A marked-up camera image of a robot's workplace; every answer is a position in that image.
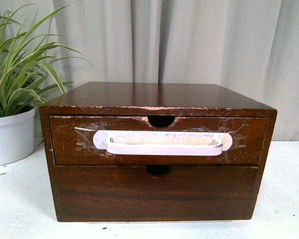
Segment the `clear tape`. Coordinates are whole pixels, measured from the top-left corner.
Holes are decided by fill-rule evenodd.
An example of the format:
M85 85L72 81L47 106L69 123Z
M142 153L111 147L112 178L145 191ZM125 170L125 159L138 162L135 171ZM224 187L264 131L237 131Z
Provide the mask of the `clear tape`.
M248 124L242 124L237 130L232 130L234 128L234 121L229 119L224 119L219 121L218 130L211 131L207 127L201 126L196 128L184 129L183 131L192 131L192 132L223 132L229 133L232 136L233 143L232 146L225 152L222 153L224 159L228 161L227 153L231 150L237 148L246 147L247 137L239 134L239 131ZM77 133L77 143L76 143L76 151L84 150L86 153L99 153L105 157L112 156L112 154L108 153L106 150L97 149L93 143L93 135L98 130L106 130L107 124L105 122L101 122L100 124L89 123L88 125L83 125L82 127L75 127L75 132Z

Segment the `wooden drawer box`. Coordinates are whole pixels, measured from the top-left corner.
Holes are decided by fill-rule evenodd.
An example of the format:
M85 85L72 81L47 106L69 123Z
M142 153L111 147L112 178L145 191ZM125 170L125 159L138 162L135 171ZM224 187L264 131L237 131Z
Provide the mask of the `wooden drawer box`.
M87 83L40 107L58 221L250 219L277 111L217 85ZM214 156L97 149L99 130L224 132Z

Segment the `drawer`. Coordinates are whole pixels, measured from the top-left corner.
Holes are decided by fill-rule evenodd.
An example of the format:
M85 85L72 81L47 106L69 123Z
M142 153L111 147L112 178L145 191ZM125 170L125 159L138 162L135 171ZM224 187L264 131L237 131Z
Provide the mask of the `drawer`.
M146 166L54 170L57 218L65 222L250 219L258 171L237 165L178 165L165 169L165 174Z
M258 165L268 118L182 116L49 116L55 165ZM229 132L233 145L218 156L119 155L97 149L97 130Z

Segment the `bottom drawer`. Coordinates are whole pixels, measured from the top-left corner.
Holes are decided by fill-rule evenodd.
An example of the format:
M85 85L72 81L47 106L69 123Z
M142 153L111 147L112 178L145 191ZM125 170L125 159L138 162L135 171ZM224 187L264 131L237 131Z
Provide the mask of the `bottom drawer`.
M64 222L250 219L257 170L251 166L55 166L57 218Z

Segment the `white table surface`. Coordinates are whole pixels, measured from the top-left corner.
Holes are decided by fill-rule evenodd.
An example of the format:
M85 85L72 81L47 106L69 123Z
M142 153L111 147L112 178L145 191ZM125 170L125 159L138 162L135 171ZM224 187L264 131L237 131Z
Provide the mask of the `white table surface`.
M299 142L272 142L247 221L59 223L43 145L0 171L0 239L299 239Z

